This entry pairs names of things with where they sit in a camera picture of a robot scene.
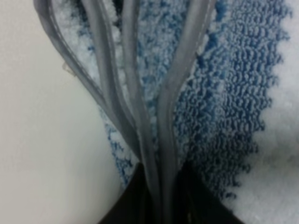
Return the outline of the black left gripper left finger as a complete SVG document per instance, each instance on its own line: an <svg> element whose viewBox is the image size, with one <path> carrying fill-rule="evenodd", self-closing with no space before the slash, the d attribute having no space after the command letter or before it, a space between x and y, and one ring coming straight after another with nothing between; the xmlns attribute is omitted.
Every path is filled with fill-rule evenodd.
<svg viewBox="0 0 299 224"><path fill-rule="evenodd" d="M138 163L133 177L100 224L153 224L154 216L143 165Z"/></svg>

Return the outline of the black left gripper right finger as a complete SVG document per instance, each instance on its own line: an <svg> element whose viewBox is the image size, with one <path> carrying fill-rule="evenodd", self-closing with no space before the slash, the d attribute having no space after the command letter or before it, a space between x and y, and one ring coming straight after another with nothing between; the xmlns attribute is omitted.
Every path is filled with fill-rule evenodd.
<svg viewBox="0 0 299 224"><path fill-rule="evenodd" d="M176 184L175 224L242 224L213 196L188 162L179 171Z"/></svg>

